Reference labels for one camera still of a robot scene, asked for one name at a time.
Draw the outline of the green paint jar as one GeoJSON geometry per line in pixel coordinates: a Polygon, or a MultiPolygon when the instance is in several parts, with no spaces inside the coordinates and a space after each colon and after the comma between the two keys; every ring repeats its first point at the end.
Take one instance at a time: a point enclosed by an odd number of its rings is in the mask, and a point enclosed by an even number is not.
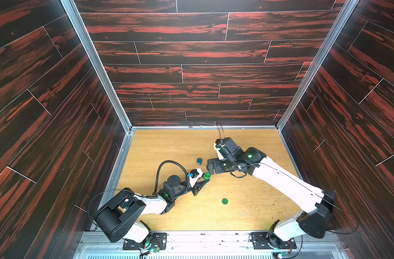
{"type": "Polygon", "coordinates": [[[210,180],[210,178],[211,178],[211,174],[210,174],[210,173],[205,173],[205,174],[203,175],[203,179],[204,179],[205,181],[210,180]]]}

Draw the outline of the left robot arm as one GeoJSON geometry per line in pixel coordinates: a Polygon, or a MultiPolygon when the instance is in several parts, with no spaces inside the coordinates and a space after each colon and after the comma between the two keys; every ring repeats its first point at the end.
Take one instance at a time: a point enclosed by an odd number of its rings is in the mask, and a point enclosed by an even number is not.
{"type": "Polygon", "coordinates": [[[155,196],[139,195],[125,188],[94,213],[93,221],[112,243],[125,239],[144,245],[150,240],[152,231],[139,217],[168,213],[179,197],[187,193],[196,196],[210,178],[209,173],[200,169],[192,170],[184,181],[172,175],[155,196]]]}

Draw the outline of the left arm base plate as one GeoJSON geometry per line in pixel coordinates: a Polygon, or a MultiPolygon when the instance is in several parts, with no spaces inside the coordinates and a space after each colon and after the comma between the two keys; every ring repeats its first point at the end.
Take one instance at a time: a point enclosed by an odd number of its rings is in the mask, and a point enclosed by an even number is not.
{"type": "Polygon", "coordinates": [[[158,252],[165,250],[167,246],[167,233],[151,232],[142,242],[124,239],[123,250],[144,250],[158,252]]]}

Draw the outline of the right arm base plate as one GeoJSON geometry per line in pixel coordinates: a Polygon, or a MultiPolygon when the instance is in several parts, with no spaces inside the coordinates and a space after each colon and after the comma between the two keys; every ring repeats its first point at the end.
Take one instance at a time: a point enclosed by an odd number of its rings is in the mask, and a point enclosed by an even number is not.
{"type": "Polygon", "coordinates": [[[249,235],[249,241],[255,250],[294,250],[297,248],[297,244],[293,238],[289,241],[282,241],[274,233],[270,234],[269,232],[252,232],[249,235]]]}

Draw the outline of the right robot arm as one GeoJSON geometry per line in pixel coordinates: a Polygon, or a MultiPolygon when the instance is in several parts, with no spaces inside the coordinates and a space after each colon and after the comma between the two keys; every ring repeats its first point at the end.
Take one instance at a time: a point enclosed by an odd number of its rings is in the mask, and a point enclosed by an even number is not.
{"type": "Polygon", "coordinates": [[[286,171],[270,157],[256,148],[245,152],[241,148],[230,153],[227,148],[216,148],[218,157],[207,162],[211,174],[239,171],[252,175],[283,193],[301,211],[284,221],[276,221],[271,227],[269,240],[289,241],[293,237],[309,235],[323,238],[333,217],[336,201],[334,191],[324,192],[286,171]]]}

